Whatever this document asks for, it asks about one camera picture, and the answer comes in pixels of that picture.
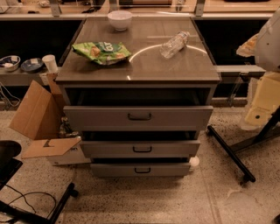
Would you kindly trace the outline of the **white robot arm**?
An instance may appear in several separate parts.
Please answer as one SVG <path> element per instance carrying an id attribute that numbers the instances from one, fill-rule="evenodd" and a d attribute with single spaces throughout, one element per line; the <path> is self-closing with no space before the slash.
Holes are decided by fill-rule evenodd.
<path id="1" fill-rule="evenodd" d="M 243 130 L 255 130 L 280 107 L 280 9 L 236 53 L 242 57 L 253 56 L 255 64 L 265 71 L 258 80 L 249 83 L 255 84 L 255 90 L 240 120 Z"/>

